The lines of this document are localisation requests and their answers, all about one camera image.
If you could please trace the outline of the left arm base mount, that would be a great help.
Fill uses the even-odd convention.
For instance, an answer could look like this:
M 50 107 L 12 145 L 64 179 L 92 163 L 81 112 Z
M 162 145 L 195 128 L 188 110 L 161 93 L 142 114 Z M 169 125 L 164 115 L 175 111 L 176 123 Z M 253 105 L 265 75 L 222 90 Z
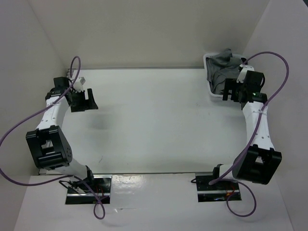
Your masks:
M 92 192 L 80 181 L 58 181 L 67 189 L 66 205 L 85 205 L 95 204 L 96 198 Z M 99 197 L 103 204 L 110 203 L 112 176 L 111 175 L 94 175 L 93 183 L 89 183 L 91 189 Z

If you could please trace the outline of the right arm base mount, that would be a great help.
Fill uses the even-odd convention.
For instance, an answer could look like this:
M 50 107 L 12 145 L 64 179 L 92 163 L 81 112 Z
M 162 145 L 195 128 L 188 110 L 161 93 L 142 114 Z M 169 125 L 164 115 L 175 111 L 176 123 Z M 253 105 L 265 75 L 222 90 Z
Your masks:
M 214 179 L 213 175 L 195 175 L 191 183 L 196 185 L 199 203 L 224 202 L 230 197 L 230 201 L 241 201 L 239 184 L 230 181 L 220 181 L 214 185 L 209 182 Z

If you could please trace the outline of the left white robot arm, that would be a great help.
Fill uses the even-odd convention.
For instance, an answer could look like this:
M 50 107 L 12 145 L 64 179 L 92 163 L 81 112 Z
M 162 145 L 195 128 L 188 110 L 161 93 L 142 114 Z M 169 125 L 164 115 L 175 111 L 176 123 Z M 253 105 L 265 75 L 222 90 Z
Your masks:
M 78 77 L 76 82 L 67 77 L 53 81 L 54 88 L 45 97 L 48 110 L 36 129 L 26 134 L 26 141 L 37 168 L 69 175 L 71 186 L 88 193 L 94 190 L 96 180 L 88 166 L 73 158 L 62 124 L 67 110 L 84 112 L 97 110 L 98 106 L 92 89 L 83 90 L 83 77 Z

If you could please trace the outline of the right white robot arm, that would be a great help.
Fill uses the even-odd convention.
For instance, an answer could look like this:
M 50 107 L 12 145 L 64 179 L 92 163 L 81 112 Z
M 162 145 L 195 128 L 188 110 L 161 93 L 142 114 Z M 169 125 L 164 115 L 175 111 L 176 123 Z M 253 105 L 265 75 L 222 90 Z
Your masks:
M 237 79 L 226 79 L 222 99 L 239 102 L 245 117 L 247 145 L 235 158 L 225 173 L 216 173 L 209 185 L 222 189 L 228 173 L 234 179 L 268 184 L 282 161 L 282 154 L 275 150 L 270 138 L 267 112 L 268 98 L 261 92 L 265 76 L 245 66 Z

